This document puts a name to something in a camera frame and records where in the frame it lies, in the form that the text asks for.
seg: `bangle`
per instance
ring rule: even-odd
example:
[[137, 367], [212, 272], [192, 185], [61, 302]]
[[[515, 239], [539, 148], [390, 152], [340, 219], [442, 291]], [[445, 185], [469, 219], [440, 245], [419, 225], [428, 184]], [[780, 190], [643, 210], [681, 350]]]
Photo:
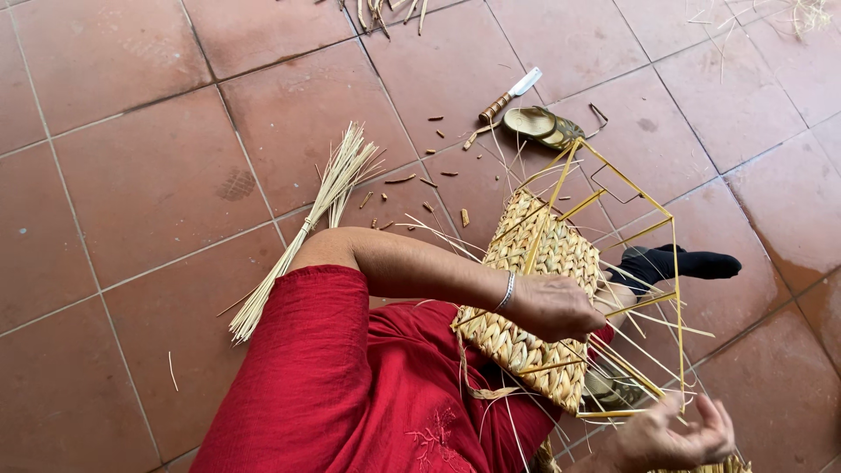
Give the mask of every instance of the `bangle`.
[[508, 304], [508, 301], [511, 299], [511, 294], [514, 293], [514, 271], [508, 270], [508, 289], [505, 291], [505, 297], [502, 298], [502, 302], [496, 309], [494, 309], [494, 314], [500, 313], [500, 311], [505, 308], [505, 305]]

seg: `woven strip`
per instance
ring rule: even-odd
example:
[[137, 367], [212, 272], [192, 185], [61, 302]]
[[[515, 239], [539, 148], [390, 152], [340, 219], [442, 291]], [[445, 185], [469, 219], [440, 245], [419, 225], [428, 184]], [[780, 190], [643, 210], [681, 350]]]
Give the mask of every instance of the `woven strip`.
[[[494, 241], [503, 234], [498, 242], [488, 247], [488, 254], [483, 260], [485, 266], [522, 274], [528, 251], [539, 239], [536, 266], [532, 272], [575, 278], [592, 302], [599, 250], [566, 222], [552, 215], [549, 208], [527, 189], [517, 190], [511, 196], [497, 226]], [[584, 384], [586, 364], [581, 361], [587, 356], [586, 346], [572, 339], [545, 343], [498, 314], [486, 313], [476, 317], [478, 313], [473, 307], [462, 306], [453, 324], [473, 320], [457, 325], [455, 330], [509, 373], [517, 375], [527, 369], [570, 363], [525, 374], [521, 378], [527, 386], [574, 415]]]
[[736, 455], [730, 455], [724, 463], [703, 465], [694, 470], [655, 470], [651, 473], [751, 473], [750, 462], [743, 465]]

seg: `floor tile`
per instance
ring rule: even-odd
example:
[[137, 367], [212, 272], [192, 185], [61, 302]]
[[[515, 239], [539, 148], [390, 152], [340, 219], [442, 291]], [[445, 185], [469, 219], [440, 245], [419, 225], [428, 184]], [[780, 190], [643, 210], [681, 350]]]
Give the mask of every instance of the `floor tile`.
[[726, 180], [795, 294], [841, 264], [841, 175], [810, 131]]
[[0, 12], [0, 154], [46, 138], [8, 11]]
[[12, 12], [53, 135], [210, 81], [178, 0], [30, 0]]
[[[412, 12], [411, 17], [412, 20], [403, 25], [399, 24], [402, 23], [403, 20], [406, 18], [406, 14], [409, 13], [409, 8], [412, 6], [412, 0], [404, 0], [397, 4], [399, 0], [393, 0], [391, 3], [396, 5], [396, 8], [392, 9], [389, 8], [389, 2], [386, 0], [385, 4], [383, 5], [383, 20], [385, 21], [386, 25], [394, 24], [393, 26], [388, 26], [389, 33], [393, 33], [393, 29], [398, 28], [408, 28], [417, 33], [418, 31], [418, 24], [420, 22], [420, 15], [421, 15], [421, 5], [423, 4], [423, 0], [418, 0], [417, 4], [415, 5], [415, 10]], [[444, 8], [448, 5], [452, 5], [454, 3], [458, 3], [461, 0], [429, 0], [426, 2], [426, 13], [432, 13], [439, 8]], [[362, 25], [359, 23], [359, 14], [357, 11], [357, 0], [347, 0], [345, 2], [345, 6], [347, 8], [347, 14], [350, 15], [351, 21], [353, 22], [354, 28], [356, 28], [357, 32], [361, 35], [365, 32], [365, 29], [362, 28]], [[377, 24], [371, 23], [371, 10], [368, 8], [365, 0], [362, 0], [362, 18], [365, 20], [365, 26], [368, 29], [378, 29], [380, 28], [379, 22]], [[429, 26], [429, 20], [424, 18], [424, 28]]]
[[823, 146], [829, 161], [833, 162], [835, 169], [841, 173], [841, 114], [812, 128], [812, 133]]
[[4, 470], [160, 465], [99, 297], [3, 336], [0, 358]]
[[[721, 179], [666, 205], [666, 210], [674, 215], [677, 243], [686, 251], [725, 253], [742, 264], [738, 276], [731, 279], [680, 278], [680, 295], [686, 303], [681, 315], [686, 326], [716, 336], [684, 333], [684, 350], [692, 361], [698, 361], [780, 307], [791, 294]], [[628, 238], [661, 220], [661, 214], [656, 213], [620, 232]], [[658, 247], [671, 241], [671, 226], [667, 224], [628, 244]], [[658, 284], [665, 291], [673, 290], [671, 286], [671, 282]], [[661, 306], [669, 320], [676, 322], [673, 306]]]
[[50, 145], [0, 158], [0, 333], [97, 291]]
[[773, 20], [745, 27], [807, 125], [841, 111], [841, 31], [826, 28], [803, 36], [782, 35]]
[[193, 460], [196, 458], [197, 453], [198, 450], [193, 450], [183, 457], [174, 460], [172, 463], [167, 465], [168, 473], [189, 473], [190, 465], [193, 464]]
[[185, 0], [216, 77], [304, 54], [354, 35], [335, 1]]
[[797, 304], [841, 372], [841, 271], [815, 284]]
[[[414, 174], [415, 177], [404, 183], [386, 184], [384, 181], [401, 179]], [[415, 228], [409, 230], [408, 226], [397, 224], [411, 224], [415, 222], [406, 216], [409, 214], [424, 225], [429, 226], [438, 231], [444, 231], [449, 236], [454, 236], [452, 225], [447, 220], [447, 211], [443, 209], [438, 203], [435, 191], [428, 184], [421, 182], [420, 178], [425, 176], [424, 168], [420, 163], [413, 164], [404, 169], [391, 173], [389, 175], [377, 178], [370, 183], [364, 184], [353, 190], [351, 198], [347, 202], [347, 208], [342, 215], [339, 226], [361, 226], [363, 228], [371, 228], [373, 219], [377, 219], [376, 227], [388, 225], [390, 221], [394, 224], [389, 226], [385, 231], [403, 235], [405, 237], [412, 237], [423, 242], [431, 243], [452, 251], [450, 245], [442, 239], [435, 236], [431, 231], [423, 228]], [[443, 176], [431, 176], [431, 181], [441, 182]], [[360, 209], [359, 205], [365, 200], [368, 192], [373, 192], [368, 202]], [[388, 197], [383, 200], [382, 194]], [[431, 214], [429, 210], [423, 207], [423, 203], [428, 202], [435, 210], [435, 214]], [[308, 210], [302, 210], [292, 215], [286, 216], [278, 220], [283, 237], [289, 243], [295, 238], [295, 235], [304, 224], [304, 218], [309, 214]], [[458, 224], [461, 225], [461, 217], [458, 218]], [[326, 219], [319, 221], [319, 225], [315, 231], [310, 235], [327, 228]]]
[[221, 89], [275, 216], [315, 200], [321, 185], [315, 166], [324, 169], [352, 120], [365, 124], [365, 139], [379, 146], [386, 169], [417, 159], [355, 40]]
[[[502, 162], [487, 151], [476, 159], [478, 149], [479, 146], [469, 151], [454, 147], [427, 158], [424, 166], [438, 184], [438, 193], [461, 238], [483, 250], [468, 247], [473, 255], [481, 259], [494, 238], [511, 192]], [[458, 175], [448, 177], [441, 173]], [[512, 178], [510, 185], [515, 187], [518, 182]], [[462, 209], [468, 212], [470, 223], [467, 226], [462, 224]]]
[[[363, 36], [362, 42], [422, 156], [466, 140], [482, 126], [479, 114], [525, 75], [480, 1], [429, 13], [421, 37], [399, 25], [389, 31], [390, 42], [384, 35]], [[534, 89], [523, 97], [527, 104], [541, 103]], [[428, 120], [436, 116], [444, 119]]]
[[489, 5], [523, 66], [543, 71], [537, 91], [547, 104], [648, 64], [609, 0], [526, 5], [490, 0]]
[[257, 286], [282, 253], [266, 225], [104, 293], [164, 461], [201, 443], [245, 357], [227, 330], [239, 306], [215, 316]]
[[271, 218], [214, 87], [55, 144], [103, 287]]
[[841, 380], [793, 303], [699, 373], [724, 402], [739, 451], [756, 471], [819, 471], [841, 451]]
[[[600, 119], [588, 106], [590, 103], [610, 122], [588, 142], [660, 204], [717, 176], [704, 148], [652, 67], [566, 98], [549, 110], [592, 133], [598, 129]], [[602, 166], [589, 150], [577, 152], [576, 157], [584, 159], [581, 166], [588, 176]], [[610, 169], [603, 169], [596, 179], [623, 201], [636, 194]], [[623, 205], [616, 198], [606, 195], [601, 201], [617, 226], [654, 208], [645, 199], [633, 199]]]
[[[707, 34], [716, 36], [727, 33], [730, 22], [718, 27], [733, 16], [725, 2], [713, 3], [711, 11], [711, 3], [706, 0], [683, 3], [669, 0], [644, 3], [617, 0], [616, 5], [652, 61], [697, 45], [709, 37]], [[710, 23], [687, 23], [689, 20]]]
[[727, 170], [806, 129], [750, 39], [737, 27], [721, 55], [705, 41], [654, 67], [718, 171]]

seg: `dried reed bundle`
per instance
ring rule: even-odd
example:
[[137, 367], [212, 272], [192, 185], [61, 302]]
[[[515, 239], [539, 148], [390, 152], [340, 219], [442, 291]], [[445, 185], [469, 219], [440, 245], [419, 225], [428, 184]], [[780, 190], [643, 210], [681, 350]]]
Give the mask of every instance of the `dried reed bundle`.
[[362, 125], [351, 122], [347, 131], [343, 133], [339, 147], [331, 150], [330, 161], [325, 167], [318, 196], [315, 197], [313, 207], [304, 219], [304, 225], [298, 235], [289, 243], [272, 271], [257, 286], [231, 321], [229, 330], [234, 333], [234, 343], [245, 342], [251, 337], [260, 321], [263, 306], [266, 305], [274, 280], [286, 273], [295, 253], [301, 248], [307, 234], [315, 227], [321, 216], [329, 210], [330, 227], [338, 226], [353, 186], [376, 174], [379, 162], [372, 163], [372, 156], [377, 151], [377, 147], [373, 143], [362, 147], [363, 142]]
[[736, 455], [730, 455], [724, 463], [703, 465], [694, 470], [655, 470], [652, 473], [751, 473], [750, 462], [743, 465]]

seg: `foot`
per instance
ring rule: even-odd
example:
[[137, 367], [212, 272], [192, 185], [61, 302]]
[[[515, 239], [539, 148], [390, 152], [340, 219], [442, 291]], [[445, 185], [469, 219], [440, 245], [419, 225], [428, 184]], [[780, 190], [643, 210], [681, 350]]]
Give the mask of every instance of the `foot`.
[[[734, 257], [714, 252], [687, 252], [681, 247], [677, 250], [677, 274], [700, 279], [727, 279], [735, 276], [742, 269], [742, 264]], [[622, 254], [619, 269], [633, 275], [632, 278], [609, 268], [613, 274], [611, 282], [624, 284], [639, 297], [648, 292], [644, 283], [655, 285], [664, 279], [674, 278], [674, 253], [672, 245], [663, 245], [648, 249], [630, 247]]]

